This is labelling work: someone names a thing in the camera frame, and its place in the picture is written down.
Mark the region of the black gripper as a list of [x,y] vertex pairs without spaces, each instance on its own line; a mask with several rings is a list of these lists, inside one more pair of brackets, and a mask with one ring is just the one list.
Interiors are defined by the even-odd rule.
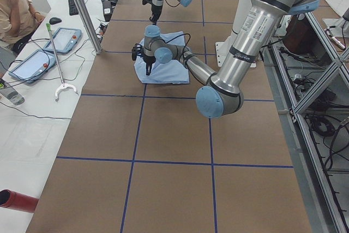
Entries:
[[152,5],[151,7],[152,16],[149,18],[149,20],[153,25],[157,25],[162,9],[163,9],[162,5],[161,6]]
[[144,55],[143,60],[146,63],[146,75],[149,76],[152,71],[152,64],[155,63],[155,57]]

